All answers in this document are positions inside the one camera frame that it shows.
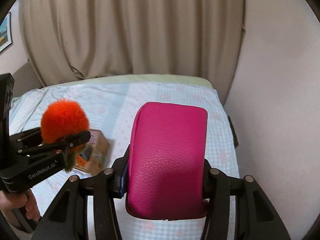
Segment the person's left hand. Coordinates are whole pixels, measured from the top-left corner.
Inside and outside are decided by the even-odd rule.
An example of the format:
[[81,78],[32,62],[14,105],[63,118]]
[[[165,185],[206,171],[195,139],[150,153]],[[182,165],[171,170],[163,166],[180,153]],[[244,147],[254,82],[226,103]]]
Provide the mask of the person's left hand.
[[28,219],[39,221],[40,219],[40,212],[37,206],[36,198],[32,193],[31,189],[28,189],[24,193],[21,194],[13,194],[13,193],[6,193],[1,191],[1,212],[6,220],[18,227],[19,222],[16,216],[13,213],[14,209],[19,209],[25,207],[26,209],[26,217]]

